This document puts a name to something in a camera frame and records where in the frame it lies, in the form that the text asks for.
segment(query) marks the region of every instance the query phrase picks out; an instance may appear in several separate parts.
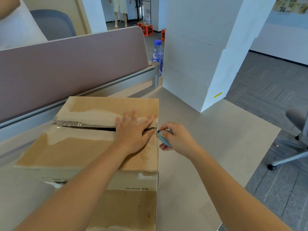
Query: hand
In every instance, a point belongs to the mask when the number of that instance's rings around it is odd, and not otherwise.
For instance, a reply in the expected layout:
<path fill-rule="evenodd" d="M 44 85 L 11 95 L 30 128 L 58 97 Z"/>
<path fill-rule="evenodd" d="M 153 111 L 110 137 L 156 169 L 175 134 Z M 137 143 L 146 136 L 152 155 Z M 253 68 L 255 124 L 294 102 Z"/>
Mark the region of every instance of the hand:
<path fill-rule="evenodd" d="M 154 116 L 149 117 L 140 125 L 137 125 L 137 113 L 134 110 L 130 123 L 128 122 L 127 112 L 124 113 L 122 123 L 120 118 L 116 118 L 115 139 L 113 146 L 121 147 L 125 151 L 125 157 L 139 151 L 155 133 L 155 130 L 149 130 L 142 135 L 142 132 L 153 121 Z"/>
<path fill-rule="evenodd" d="M 164 131 L 166 129 L 171 129 L 174 135 L 168 131 Z M 161 135 L 164 136 L 172 146 L 166 146 L 164 143 L 160 144 L 159 147 L 163 151 L 175 150 L 177 153 L 190 158 L 195 150 L 201 148 L 182 124 L 167 122 L 163 124 L 159 130 L 162 131 Z"/>

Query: bottle label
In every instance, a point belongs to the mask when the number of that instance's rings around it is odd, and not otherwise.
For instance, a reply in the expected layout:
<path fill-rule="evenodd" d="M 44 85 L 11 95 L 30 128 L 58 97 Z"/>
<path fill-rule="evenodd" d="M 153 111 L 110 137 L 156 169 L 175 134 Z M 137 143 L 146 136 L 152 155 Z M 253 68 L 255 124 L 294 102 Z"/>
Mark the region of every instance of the bottle label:
<path fill-rule="evenodd" d="M 159 56 L 157 54 L 152 54 L 152 62 L 159 62 Z"/>
<path fill-rule="evenodd" d="M 161 72 L 163 72 L 163 62 L 164 62 L 164 58 L 162 58 L 160 61 L 160 71 Z"/>

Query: chair wheel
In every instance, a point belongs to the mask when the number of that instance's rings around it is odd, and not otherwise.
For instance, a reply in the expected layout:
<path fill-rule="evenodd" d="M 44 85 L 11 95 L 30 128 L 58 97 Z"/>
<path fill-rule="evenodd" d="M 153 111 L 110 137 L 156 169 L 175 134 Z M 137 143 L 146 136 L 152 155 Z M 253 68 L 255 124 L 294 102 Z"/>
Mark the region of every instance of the chair wheel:
<path fill-rule="evenodd" d="M 268 164 L 268 165 L 267 165 L 267 168 L 268 168 L 269 170 L 274 170 L 274 169 L 276 168 L 276 166 L 273 166 L 273 165 L 271 165 L 271 164 Z"/>

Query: yellow sticker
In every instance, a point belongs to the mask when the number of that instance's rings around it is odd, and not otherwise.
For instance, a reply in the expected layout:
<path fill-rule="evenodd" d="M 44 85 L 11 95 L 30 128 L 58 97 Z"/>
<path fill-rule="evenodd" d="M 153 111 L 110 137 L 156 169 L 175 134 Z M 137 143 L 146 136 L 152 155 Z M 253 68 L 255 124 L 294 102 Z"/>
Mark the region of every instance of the yellow sticker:
<path fill-rule="evenodd" d="M 216 97 L 218 97 L 219 95 L 221 95 L 222 94 L 222 92 L 221 93 L 219 93 L 219 94 L 217 94 L 216 96 L 214 96 L 214 98 L 216 98 Z"/>

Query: forearm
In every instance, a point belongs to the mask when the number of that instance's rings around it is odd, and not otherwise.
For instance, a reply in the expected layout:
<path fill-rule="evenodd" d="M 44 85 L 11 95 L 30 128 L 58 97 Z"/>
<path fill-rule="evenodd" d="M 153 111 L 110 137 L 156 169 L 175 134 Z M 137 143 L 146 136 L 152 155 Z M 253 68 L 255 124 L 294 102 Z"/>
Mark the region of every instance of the forearm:
<path fill-rule="evenodd" d="M 190 159 L 228 231 L 291 231 L 249 194 L 206 151 L 197 148 Z"/>
<path fill-rule="evenodd" d="M 85 230 L 125 156 L 111 146 L 28 216 L 15 231 Z"/>
<path fill-rule="evenodd" d="M 9 16 L 20 6 L 20 0 L 0 0 L 0 20 Z"/>

